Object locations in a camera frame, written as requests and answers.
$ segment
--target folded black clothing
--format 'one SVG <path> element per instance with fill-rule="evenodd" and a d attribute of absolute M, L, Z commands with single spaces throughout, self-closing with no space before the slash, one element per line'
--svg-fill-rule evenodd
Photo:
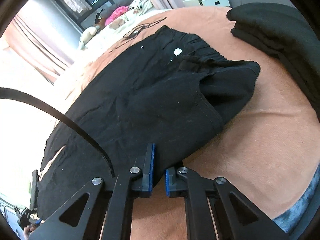
<path fill-rule="evenodd" d="M 229 61 L 199 36 L 163 26 L 105 67 L 66 116 L 102 146 L 116 175 L 155 143 L 156 184 L 245 106 L 259 72 L 256 62 Z M 103 157 L 61 122 L 47 140 L 41 171 L 64 145 L 37 183 L 42 219 L 90 179 L 111 179 Z"/>
<path fill-rule="evenodd" d="M 320 41 L 302 14 L 283 4 L 249 3 L 227 18 L 236 21 L 235 37 L 284 64 L 320 118 Z"/>

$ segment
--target black wire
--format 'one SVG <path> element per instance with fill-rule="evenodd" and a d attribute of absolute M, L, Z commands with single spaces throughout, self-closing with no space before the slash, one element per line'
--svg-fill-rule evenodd
<path fill-rule="evenodd" d="M 143 23 L 140 25 L 137 25 L 132 31 L 126 33 L 123 38 L 127 40 L 125 43 L 121 44 L 120 46 L 116 47 L 115 49 L 119 49 L 123 45 L 127 44 L 128 42 L 134 40 L 144 29 L 150 28 L 162 21 L 164 21 L 167 17 L 164 17 L 163 19 L 157 20 L 152 23 Z"/>
<path fill-rule="evenodd" d="M 114 178 L 116 176 L 111 159 L 109 158 L 108 154 L 104 151 L 104 149 L 102 149 L 102 147 L 89 134 L 87 134 L 82 128 L 80 128 L 71 119 L 66 117 L 63 113 L 60 113 L 58 110 L 54 109 L 52 106 L 49 106 L 48 104 L 46 104 L 38 98 L 35 98 L 29 94 L 11 88 L 0 88 L 0 98 L 15 100 L 34 106 L 46 112 L 47 114 L 57 118 L 59 121 L 63 122 L 65 125 L 67 125 L 76 133 L 78 133 L 88 143 L 90 143 L 102 155 L 102 157 L 107 162 L 111 177 Z"/>

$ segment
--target white nightstand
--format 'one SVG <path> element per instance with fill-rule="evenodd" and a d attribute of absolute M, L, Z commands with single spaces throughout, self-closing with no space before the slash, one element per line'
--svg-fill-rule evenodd
<path fill-rule="evenodd" d="M 230 6 L 229 0 L 184 0 L 183 4 L 185 5 L 185 7 L 193 7 L 193 6 L 228 7 Z"/>

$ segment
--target black frame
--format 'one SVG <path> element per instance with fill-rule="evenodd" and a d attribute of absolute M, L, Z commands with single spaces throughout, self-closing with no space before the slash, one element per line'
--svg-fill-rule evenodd
<path fill-rule="evenodd" d="M 28 0 L 0 0 L 0 35 Z M 306 18 L 315 34 L 320 38 L 320 0 L 290 0 Z M 320 208 L 317 208 L 311 222 L 304 230 L 299 240 L 319 239 L 320 235 Z M 0 214 L 0 239 L 19 240 L 12 231 L 2 214 Z"/>
<path fill-rule="evenodd" d="M 154 149 L 154 145 L 148 144 L 148 148 Z M 123 170 L 112 182 L 104 183 L 101 178 L 89 180 L 30 235 L 30 240 L 100 236 L 103 240 L 130 240 L 134 199 L 151 195 L 151 190 L 143 192 L 153 168 L 151 155 L 147 150 L 144 165 L 135 163 L 136 167 Z M 220 240 L 290 240 L 225 178 L 203 178 L 178 165 L 167 169 L 165 174 L 167 196 L 184 197 L 188 240 L 217 240 L 215 228 Z M 27 223 L 20 222 L 21 228 Z"/>
<path fill-rule="evenodd" d="M 98 8 L 106 4 L 107 2 L 110 2 L 112 5 L 115 4 L 113 0 L 99 0 L 97 3 L 94 5 L 91 5 L 91 3 L 87 1 L 92 6 L 92 9 L 90 11 L 86 11 L 83 15 L 81 15 L 79 18 L 75 17 L 72 13 L 70 13 L 67 9 L 66 6 L 60 1 L 60 0 L 54 0 L 58 6 L 79 26 L 81 30 L 84 31 L 84 27 L 81 25 L 81 23 L 89 17 L 94 11 L 96 11 Z"/>

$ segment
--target plush toy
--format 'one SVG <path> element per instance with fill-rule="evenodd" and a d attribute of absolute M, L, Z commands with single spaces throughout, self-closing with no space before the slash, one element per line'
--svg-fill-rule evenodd
<path fill-rule="evenodd" d="M 84 30 L 81 34 L 79 41 L 79 50 L 84 50 L 85 45 L 92 39 L 94 35 L 96 35 L 97 31 L 100 29 L 100 26 L 91 26 Z"/>
<path fill-rule="evenodd" d="M 106 22 L 106 18 L 101 16 L 101 13 L 105 11 L 105 9 L 101 9 L 101 12 L 97 13 L 96 18 L 94 20 L 94 26 L 100 26 L 100 30 L 103 30 Z"/>
<path fill-rule="evenodd" d="M 129 5 L 129 10 L 141 10 L 147 1 L 148 0 L 133 0 L 133 2 Z"/>

